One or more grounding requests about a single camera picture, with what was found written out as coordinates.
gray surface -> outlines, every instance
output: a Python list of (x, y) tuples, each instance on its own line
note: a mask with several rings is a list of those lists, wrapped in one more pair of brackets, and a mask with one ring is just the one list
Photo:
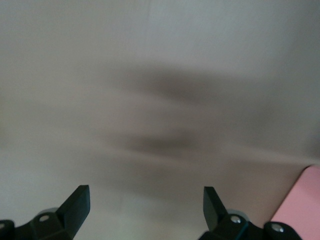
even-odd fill
[(76, 239), (262, 225), (320, 156), (318, 1), (1, 1), (0, 218), (90, 184)]

